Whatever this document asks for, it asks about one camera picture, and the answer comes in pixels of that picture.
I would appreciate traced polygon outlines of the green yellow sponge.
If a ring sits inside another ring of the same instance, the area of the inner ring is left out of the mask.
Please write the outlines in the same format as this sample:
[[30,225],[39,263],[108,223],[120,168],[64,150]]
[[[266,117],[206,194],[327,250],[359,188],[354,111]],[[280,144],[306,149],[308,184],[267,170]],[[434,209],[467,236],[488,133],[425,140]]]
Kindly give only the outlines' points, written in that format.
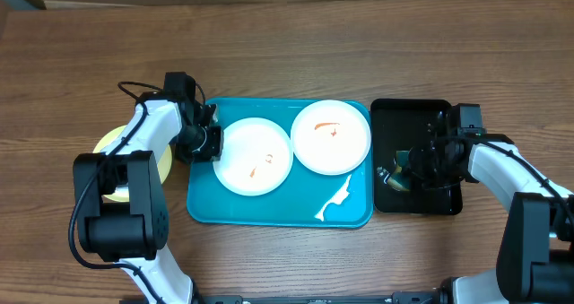
[[411,190],[411,165],[408,151],[397,151],[395,155],[395,169],[387,179],[387,183],[397,191]]

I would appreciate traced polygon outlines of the yellow-green plate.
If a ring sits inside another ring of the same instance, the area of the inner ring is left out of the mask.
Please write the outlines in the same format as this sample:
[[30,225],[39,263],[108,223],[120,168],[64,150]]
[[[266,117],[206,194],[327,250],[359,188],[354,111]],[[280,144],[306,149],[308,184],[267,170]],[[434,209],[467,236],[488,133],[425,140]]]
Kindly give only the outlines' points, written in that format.
[[[119,126],[106,133],[95,145],[95,147],[93,148],[93,152],[94,153],[100,152],[104,147],[111,144],[122,133],[125,127],[126,126]],[[164,183],[166,178],[168,177],[171,170],[171,165],[172,165],[172,150],[171,147],[168,145],[164,153],[160,157],[160,159],[157,161],[157,169],[160,175],[161,183]],[[108,200],[114,202],[124,203],[129,201],[128,191],[120,190],[119,188],[114,193],[110,195],[105,195],[105,197],[108,198]]]

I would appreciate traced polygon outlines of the white plate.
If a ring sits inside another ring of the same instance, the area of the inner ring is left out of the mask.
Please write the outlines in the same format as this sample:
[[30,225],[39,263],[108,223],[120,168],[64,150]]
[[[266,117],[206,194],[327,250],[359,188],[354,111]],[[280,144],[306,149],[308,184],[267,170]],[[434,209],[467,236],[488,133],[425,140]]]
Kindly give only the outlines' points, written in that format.
[[259,196],[279,187],[291,172],[291,139],[275,122],[248,117],[223,130],[222,153],[213,163],[220,183],[243,196]]
[[320,175],[350,172],[370,151],[370,126],[351,103],[319,100],[294,118],[291,142],[295,156],[307,169]]

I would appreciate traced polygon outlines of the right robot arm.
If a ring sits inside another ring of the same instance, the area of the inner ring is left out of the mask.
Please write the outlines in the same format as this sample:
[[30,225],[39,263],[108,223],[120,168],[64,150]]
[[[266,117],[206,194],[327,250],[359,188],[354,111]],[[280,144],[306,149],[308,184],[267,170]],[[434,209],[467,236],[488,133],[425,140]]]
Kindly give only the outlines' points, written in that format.
[[477,104],[439,116],[431,139],[408,152],[416,187],[481,183],[508,212],[494,269],[451,279],[450,303],[571,303],[573,251],[553,250],[552,238],[573,241],[573,193],[531,165],[505,135],[483,127]]

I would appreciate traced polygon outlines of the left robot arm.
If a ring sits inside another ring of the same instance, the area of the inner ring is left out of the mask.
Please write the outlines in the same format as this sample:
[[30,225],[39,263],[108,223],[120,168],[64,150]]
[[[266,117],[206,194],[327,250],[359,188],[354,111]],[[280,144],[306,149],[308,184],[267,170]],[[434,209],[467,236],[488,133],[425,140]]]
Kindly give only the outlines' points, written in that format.
[[68,246],[86,268],[126,272],[148,303],[201,303],[167,245],[169,212],[158,161],[169,146],[186,165],[219,158],[217,107],[184,72],[169,72],[162,87],[144,89],[118,137],[74,160]]

